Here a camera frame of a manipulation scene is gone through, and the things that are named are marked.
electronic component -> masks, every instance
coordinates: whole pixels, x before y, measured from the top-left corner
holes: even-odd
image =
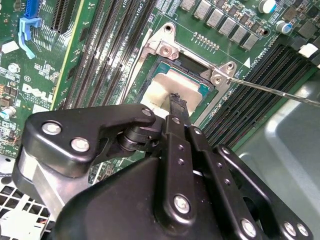
[[[4,88],[3,88],[3,92],[5,93],[5,94],[10,94],[10,92],[11,92],[11,87],[10,86],[8,86],[8,85],[5,85],[4,86]]]
[[[261,0],[258,5],[259,12],[262,14],[272,13],[276,9],[275,0]]]
[[[247,32],[248,31],[244,27],[239,26],[238,29],[233,34],[231,40],[239,44]]]
[[[284,13],[283,19],[290,22],[297,16],[297,11],[294,7],[290,6],[289,9]]]
[[[252,47],[256,44],[256,42],[258,41],[258,37],[254,34],[250,34],[249,37],[247,38],[247,40],[245,40],[245,42],[242,44],[242,47],[247,49],[247,50],[251,50]]]
[[[228,36],[232,31],[232,29],[234,29],[235,25],[236,25],[236,22],[232,20],[230,17],[228,17],[224,21],[223,25],[220,27],[219,33]]]
[[[183,10],[186,10],[186,11],[190,11],[190,9],[193,7],[193,5],[195,4],[196,0],[182,0],[181,4],[180,4],[180,7],[183,9]]]
[[[12,140],[15,138],[15,131],[14,130],[10,130],[9,138]]]
[[[13,74],[17,74],[20,72],[20,67],[16,63],[10,63],[8,66],[8,70]]]
[[[294,6],[295,8],[297,8],[297,7],[300,6],[300,4],[302,4],[303,1],[304,1],[304,0],[295,0],[294,3],[293,3],[293,6]]]
[[[261,27],[261,24],[259,22],[255,22],[250,29],[252,32],[255,33],[258,30],[258,28],[260,28],[260,27]]]
[[[6,96],[0,99],[0,105],[3,107],[10,107],[12,106],[13,103],[14,101],[9,96]]]
[[[309,39],[315,34],[317,31],[317,27],[313,25],[311,22],[306,21],[305,24],[299,29],[298,33],[306,38]]]
[[[16,109],[13,107],[13,106],[9,106],[9,107],[6,107],[5,109],[3,109],[1,112],[0,112],[0,117],[5,119],[5,120],[8,120],[10,119],[12,116],[14,116],[16,114]]]
[[[220,10],[215,9],[212,12],[211,16],[209,17],[206,24],[209,25],[210,27],[215,28],[219,24],[219,22],[223,16],[224,16],[224,14]]]
[[[64,34],[68,30],[76,0],[57,0],[53,12],[51,29]]]
[[[314,41],[313,45],[315,45],[318,49],[320,49],[320,36],[318,36]]]
[[[280,20],[275,24],[275,29],[281,34],[288,34],[292,30],[292,25]]]
[[[16,97],[18,95],[18,89],[16,89],[15,87],[11,88],[10,95],[12,97]]]
[[[201,0],[201,2],[199,3],[199,5],[196,8],[196,10],[195,10],[193,15],[197,19],[203,20],[205,18],[205,16],[207,15],[210,7],[211,7],[210,3],[208,3],[205,0]]]
[[[229,13],[230,16],[233,17],[236,14],[237,11],[238,11],[238,8],[236,6],[232,6],[228,13]]]
[[[40,0],[27,0],[24,16],[27,19],[34,19],[38,16]]]
[[[215,5],[217,6],[217,8],[222,9],[222,7],[223,7],[223,5],[225,5],[226,1],[227,0],[218,0]]]
[[[314,5],[312,5],[310,9],[306,12],[306,14],[312,19],[315,18],[318,15],[318,13],[319,9]]]
[[[0,84],[0,95],[4,93],[4,88],[5,88],[5,85]]]
[[[239,23],[241,23],[242,25],[246,25],[246,22],[249,20],[249,18],[250,18],[249,15],[244,14],[244,15],[241,17]]]

mounting hole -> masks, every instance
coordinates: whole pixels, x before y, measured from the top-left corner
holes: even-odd
[[[180,124],[180,120],[177,117],[173,117],[172,121],[174,121],[176,124]]]
[[[169,25],[165,26],[164,29],[166,32],[171,32],[171,30],[172,30],[171,26],[169,26]]]
[[[8,185],[8,184],[11,183],[11,182],[12,182],[12,178],[9,177],[9,176],[5,176],[5,177],[3,177],[3,178],[1,179],[1,183],[2,183],[3,185]]]
[[[183,165],[185,165],[185,161],[184,161],[182,158],[180,158],[180,159],[178,160],[178,164],[181,165],[181,166],[183,166]]]
[[[269,30],[264,30],[263,33],[262,33],[262,36],[266,37],[269,35]]]
[[[156,146],[158,146],[158,144],[159,144],[158,140],[151,140],[151,146],[152,147],[156,147]]]
[[[235,68],[235,65],[233,65],[232,63],[229,63],[228,66],[226,66],[226,68],[231,71]]]
[[[227,184],[228,186],[230,186],[231,182],[229,181],[229,179],[225,179],[224,183]]]

surface mount component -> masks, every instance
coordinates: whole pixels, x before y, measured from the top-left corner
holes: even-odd
[[[210,27],[215,28],[219,24],[223,16],[223,12],[221,12],[219,9],[215,9],[209,17],[208,21],[206,21],[206,24],[208,24]]]
[[[181,4],[180,4],[180,7],[183,9],[183,10],[186,10],[186,11],[190,11],[190,9],[193,7],[193,5],[195,4],[196,0],[182,0]]]
[[[207,2],[206,0],[201,0],[201,2],[199,3],[199,5],[196,8],[193,15],[197,19],[203,20],[205,18],[205,16],[207,15],[210,7],[211,7],[211,5],[209,2]]]

white label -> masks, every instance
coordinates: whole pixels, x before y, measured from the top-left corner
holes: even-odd
[[[33,114],[40,113],[40,112],[48,112],[48,111],[49,109],[46,109],[43,106],[39,106],[37,104],[33,105],[33,110],[32,110]]]
[[[4,54],[11,53],[18,49],[19,49],[19,46],[15,41],[11,41],[2,45],[2,52]]]

screw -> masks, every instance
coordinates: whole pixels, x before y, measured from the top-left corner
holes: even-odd
[[[309,233],[308,233],[307,229],[306,229],[302,224],[298,223],[296,226],[298,227],[300,233],[301,233],[303,236],[306,236],[306,237],[309,236]]]
[[[143,108],[143,109],[142,109],[142,112],[143,112],[144,115],[147,115],[148,117],[151,116],[151,112],[150,112],[149,109]]]
[[[196,134],[201,135],[201,131],[198,128],[195,128],[194,131],[195,131]]]
[[[230,154],[230,151],[228,149],[226,149],[225,147],[222,148],[222,151],[225,153],[225,154]]]
[[[71,141],[71,147],[77,152],[86,152],[89,150],[90,145],[86,139],[82,137],[76,137]]]
[[[248,236],[254,238],[257,235],[256,229],[250,221],[248,221],[247,219],[243,219],[241,221],[241,224],[242,224],[243,230]]]
[[[173,117],[172,120],[173,120],[176,124],[180,124],[179,118]]]
[[[288,223],[287,221],[284,223],[284,227],[287,230],[287,232],[291,235],[291,236],[296,236],[296,230],[294,228],[294,226],[292,226],[290,223]]]
[[[185,197],[177,195],[174,197],[173,202],[174,202],[174,206],[180,213],[187,214],[190,211],[189,202]]]
[[[54,122],[47,122],[42,125],[42,131],[49,135],[57,135],[61,133],[61,127]]]

